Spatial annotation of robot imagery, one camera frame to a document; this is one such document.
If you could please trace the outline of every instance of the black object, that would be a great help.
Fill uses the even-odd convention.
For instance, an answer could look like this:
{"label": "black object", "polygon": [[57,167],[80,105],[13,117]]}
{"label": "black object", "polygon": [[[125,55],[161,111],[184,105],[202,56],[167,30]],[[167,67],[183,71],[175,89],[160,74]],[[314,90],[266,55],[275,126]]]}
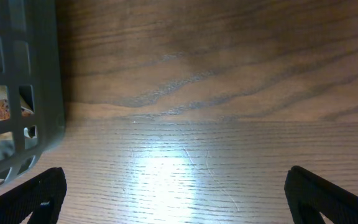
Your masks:
{"label": "black object", "polygon": [[51,168],[0,196],[0,223],[56,223],[67,191],[62,168]]}
{"label": "black object", "polygon": [[358,224],[358,196],[302,167],[292,167],[284,189],[295,224],[324,224],[320,212],[333,223]]}

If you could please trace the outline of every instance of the wooden table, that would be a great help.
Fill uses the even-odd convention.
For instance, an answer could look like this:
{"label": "wooden table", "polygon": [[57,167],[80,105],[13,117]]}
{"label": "wooden table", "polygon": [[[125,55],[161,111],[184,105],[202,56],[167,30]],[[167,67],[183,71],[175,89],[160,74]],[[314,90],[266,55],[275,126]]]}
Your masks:
{"label": "wooden table", "polygon": [[294,165],[358,195],[358,1],[58,1],[59,223],[292,223]]}

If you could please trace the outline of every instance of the wooden surface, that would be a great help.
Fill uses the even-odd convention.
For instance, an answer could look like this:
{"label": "wooden surface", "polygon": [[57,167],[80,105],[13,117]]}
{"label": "wooden surface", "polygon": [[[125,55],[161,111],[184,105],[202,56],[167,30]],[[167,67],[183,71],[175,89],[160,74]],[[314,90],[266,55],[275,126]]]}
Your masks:
{"label": "wooden surface", "polygon": [[59,223],[292,223],[294,165],[358,195],[358,1],[58,1]]}

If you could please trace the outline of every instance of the brown wood grain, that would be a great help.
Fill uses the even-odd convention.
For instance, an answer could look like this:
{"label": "brown wood grain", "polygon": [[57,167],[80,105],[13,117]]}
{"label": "brown wood grain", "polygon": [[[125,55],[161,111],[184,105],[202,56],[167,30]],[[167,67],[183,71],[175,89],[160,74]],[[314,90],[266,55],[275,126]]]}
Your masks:
{"label": "brown wood grain", "polygon": [[358,195],[358,1],[57,1],[59,223],[293,223],[294,166]]}

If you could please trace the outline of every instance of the basket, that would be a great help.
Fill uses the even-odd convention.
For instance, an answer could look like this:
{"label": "basket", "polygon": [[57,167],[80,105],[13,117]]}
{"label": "basket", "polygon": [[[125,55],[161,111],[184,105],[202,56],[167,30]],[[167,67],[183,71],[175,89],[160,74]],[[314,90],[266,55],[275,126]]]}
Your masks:
{"label": "basket", "polygon": [[53,0],[0,0],[0,187],[65,129]]}

